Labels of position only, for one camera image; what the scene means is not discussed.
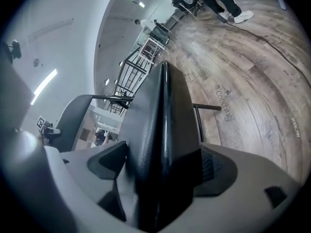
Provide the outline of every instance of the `fluorescent light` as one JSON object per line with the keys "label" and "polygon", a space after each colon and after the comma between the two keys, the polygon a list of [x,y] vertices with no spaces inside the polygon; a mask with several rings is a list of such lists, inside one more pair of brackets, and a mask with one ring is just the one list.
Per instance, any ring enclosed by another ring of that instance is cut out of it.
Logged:
{"label": "fluorescent light", "polygon": [[36,101],[36,99],[38,98],[38,96],[40,95],[41,91],[44,89],[45,86],[47,86],[47,84],[52,80],[52,78],[55,77],[55,75],[57,74],[56,69],[54,69],[45,79],[44,81],[41,82],[41,84],[38,86],[38,88],[35,90],[34,92],[34,99],[31,101],[31,105],[34,104],[34,102]]}

